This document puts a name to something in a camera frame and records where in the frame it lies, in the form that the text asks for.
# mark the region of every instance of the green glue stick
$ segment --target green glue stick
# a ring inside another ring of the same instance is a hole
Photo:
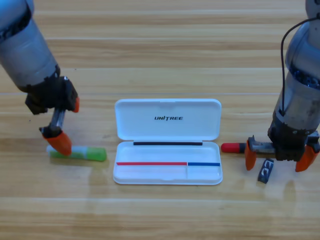
[[[84,159],[98,162],[103,162],[107,159],[107,152],[103,147],[72,146],[71,155],[65,156],[49,145],[46,147],[46,152],[49,157],[58,159]]]

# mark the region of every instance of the unitree logo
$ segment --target unitree logo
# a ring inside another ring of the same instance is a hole
[[[154,120],[183,120],[183,116],[155,116]]]

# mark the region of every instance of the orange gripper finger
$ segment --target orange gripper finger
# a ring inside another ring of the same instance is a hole
[[[244,150],[245,156],[245,166],[248,171],[254,168],[257,159],[257,153],[250,150],[249,140],[246,141],[246,146]]]
[[[63,131],[59,136],[45,138],[48,143],[59,153],[69,156],[72,153],[72,143],[67,134]]]
[[[78,113],[80,108],[80,98],[77,96],[75,99],[75,108],[73,110],[74,113]]]
[[[315,153],[311,146],[305,146],[302,158],[295,164],[295,171],[298,173],[307,170],[308,167],[314,163],[317,156],[318,153]]]

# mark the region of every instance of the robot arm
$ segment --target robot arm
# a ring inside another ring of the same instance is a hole
[[[54,108],[43,137],[60,153],[71,154],[62,131],[65,111],[79,111],[79,97],[32,18],[32,0],[0,0],[0,63],[14,84],[27,93],[25,104],[34,115]]]
[[[250,137],[245,150],[247,169],[255,165],[255,153],[273,154],[278,161],[296,162],[296,172],[306,170],[320,152],[320,0],[306,0],[313,21],[304,23],[293,36],[286,54],[288,73],[268,130],[272,143]]]

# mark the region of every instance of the wooden table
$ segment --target wooden table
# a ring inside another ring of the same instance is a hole
[[[320,161],[296,173],[221,154],[217,186],[128,186],[113,181],[114,104],[124,98],[214,98],[220,136],[268,140],[281,90],[280,42],[306,17],[303,0],[36,0],[35,19],[74,83],[66,114],[75,145],[105,147],[106,162],[49,159],[33,116],[0,69],[1,240],[320,239]]]

